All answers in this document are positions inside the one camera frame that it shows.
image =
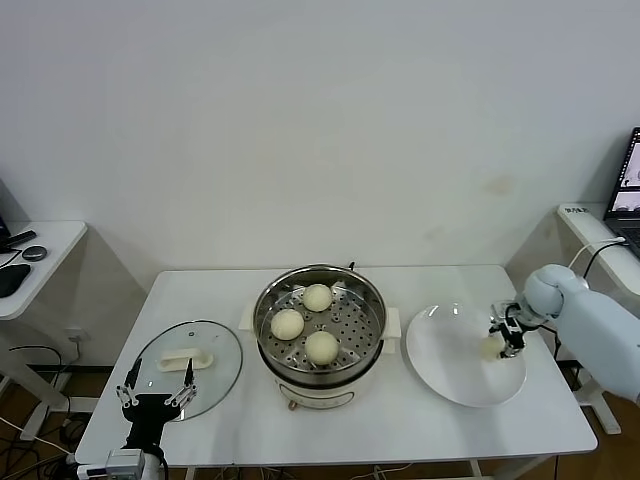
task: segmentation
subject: table leg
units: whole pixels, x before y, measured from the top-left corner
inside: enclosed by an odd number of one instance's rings
[[[0,382],[0,397],[2,397],[2,394],[9,387],[9,385],[11,385],[11,379],[9,377],[4,377]]]
[[[58,376],[55,384],[52,383],[52,386],[57,391],[62,391],[70,379],[70,373],[62,373]],[[48,407],[46,404],[40,403],[27,420],[27,423],[23,428],[24,431],[20,434],[20,440],[33,440],[33,438],[38,435],[38,432],[44,424],[44,421],[47,419],[47,415],[49,413],[93,413],[97,404],[98,399],[90,397],[65,398],[65,403],[63,405],[57,405],[55,407]]]
[[[493,478],[495,480],[515,480],[549,458],[551,458],[551,455],[509,460],[506,465],[500,467],[496,473],[493,474]]]
[[[50,407],[65,405],[67,399],[40,375],[22,362],[19,353],[10,352],[11,345],[0,337],[0,372],[22,385]]]
[[[482,478],[482,470],[480,470],[480,464],[477,460],[469,460],[469,466],[471,467],[473,478]]]
[[[193,480],[195,476],[196,476],[195,467],[189,467],[187,468],[187,473],[185,473],[184,475],[184,480]]]
[[[593,408],[593,412],[598,417],[600,425],[607,432],[607,435],[622,433],[620,424],[602,396],[604,389],[587,372],[580,372],[578,380],[582,387],[574,392],[574,395],[580,406]]]

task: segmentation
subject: white wall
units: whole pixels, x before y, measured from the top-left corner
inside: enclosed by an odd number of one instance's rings
[[[608,194],[639,21],[622,0],[2,2],[0,176],[144,288],[504,264],[555,205]]]

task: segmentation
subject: glass lid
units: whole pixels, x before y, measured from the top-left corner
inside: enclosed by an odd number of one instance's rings
[[[193,362],[195,398],[175,421],[187,420],[213,408],[231,391],[242,369],[242,347],[235,334],[210,320],[175,325],[147,344],[135,393],[177,393]]]

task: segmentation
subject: white desk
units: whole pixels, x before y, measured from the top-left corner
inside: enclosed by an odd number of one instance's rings
[[[403,330],[426,306],[454,300],[489,313],[513,298],[502,267],[363,268]],[[171,325],[210,319],[237,327],[242,312],[281,271],[195,271],[160,274],[109,378],[76,453],[104,461],[130,425],[115,387],[140,350]],[[290,412],[262,364],[255,339],[238,333],[245,355],[230,394],[205,414],[165,427],[162,448],[173,466],[400,463],[488,457],[531,457],[594,449],[597,440],[537,335],[525,350],[528,378],[518,396],[492,409],[455,405],[426,387],[403,354],[384,355],[371,391],[329,411]]]
[[[8,226],[13,235],[28,230],[33,230],[37,234],[36,238],[16,246],[16,249],[24,250],[31,245],[42,245],[48,250],[48,254],[39,262],[26,262],[20,255],[11,262],[11,265],[30,264],[31,272],[13,295],[0,298],[0,320],[13,320],[24,313],[38,292],[47,283],[47,280],[51,278],[51,275],[87,231],[87,226],[84,222],[76,221],[22,222],[9,223]],[[8,261],[12,256],[13,254],[0,255],[0,264]],[[69,352],[75,349],[65,346],[68,340],[64,338],[63,332],[60,332],[47,322],[42,322],[36,328],[58,344],[57,346],[66,360],[73,358],[72,355],[75,351]],[[59,390],[64,387],[64,384],[69,379],[69,374],[60,375],[56,385],[49,385],[25,365],[18,352],[10,352],[10,347],[11,345],[0,337],[0,371],[5,375],[5,378],[0,383],[0,394],[7,387],[9,381],[12,380],[22,385],[43,402],[34,410],[33,415],[27,422],[25,426],[25,432],[27,433],[21,436],[23,440],[28,440],[39,430],[47,411],[67,410],[67,399]],[[95,401],[93,399],[75,398],[70,407],[72,411],[90,412],[93,410],[94,405]]]
[[[606,208],[604,203],[567,203],[558,207],[558,216],[578,240],[587,245],[617,236],[602,221]],[[593,254],[602,246],[594,245],[587,250]],[[607,248],[596,261],[623,291],[640,296],[640,261],[627,247]]]
[[[84,222],[22,222],[9,223],[13,235],[33,230],[38,235],[33,240],[15,247],[24,250],[32,245],[42,245],[49,251],[39,262],[31,263],[31,273],[25,278],[17,292],[7,298],[0,298],[0,320],[19,317],[29,306],[51,275],[60,266],[69,252],[87,231]],[[13,254],[0,255],[3,264]],[[29,263],[18,255],[11,264]]]

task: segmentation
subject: wooden floor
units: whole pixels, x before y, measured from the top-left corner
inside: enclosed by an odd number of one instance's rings
[[[65,393],[68,395],[100,396],[107,381],[107,375],[103,374],[75,374],[67,384]],[[608,396],[609,405],[614,411],[618,421],[622,426],[621,435],[606,435],[595,420],[593,413],[587,409],[585,413],[591,426],[594,428],[598,439],[599,447],[594,452],[583,455],[562,456],[558,462],[558,480],[640,480],[640,408],[635,407],[630,402]],[[0,399],[0,416],[15,423],[24,425],[31,409],[36,405],[35,398],[17,385],[12,385]],[[44,425],[42,431],[48,432],[60,426],[65,419],[65,414],[51,414]],[[36,456],[28,453],[18,463],[7,471],[7,464],[14,463],[19,459],[21,452],[13,452],[11,459],[7,459],[6,448],[11,439],[14,438],[15,431],[4,423],[0,423],[0,480],[4,480],[8,475],[14,474],[21,469],[33,465]],[[60,444],[58,432],[50,433],[45,439]],[[21,442],[20,446],[29,446],[28,442]],[[54,448],[46,444],[36,442],[33,448],[39,453],[40,459],[47,459],[59,454]],[[499,460],[488,460],[480,462],[484,474],[491,474],[495,468],[501,464]],[[382,468],[400,468],[404,465],[385,465]],[[241,478],[245,480],[262,480],[263,475],[268,480],[349,480],[356,475],[367,475],[373,472],[373,465],[353,466],[353,467],[290,467],[285,468],[280,474],[277,471],[262,470],[257,468],[243,468]],[[196,475],[197,480],[221,480],[220,469],[199,469]],[[171,480],[181,480],[184,478],[183,469],[171,469]],[[388,480],[409,479],[409,478],[440,478],[469,475],[468,464],[456,463],[423,463],[415,464],[398,472],[386,474]],[[224,472],[224,478],[237,478],[238,470],[229,468]],[[523,480],[553,480],[554,459],[547,460],[523,477]],[[40,477],[35,471],[26,475],[14,475],[8,480],[46,480],[44,472],[40,472]]]

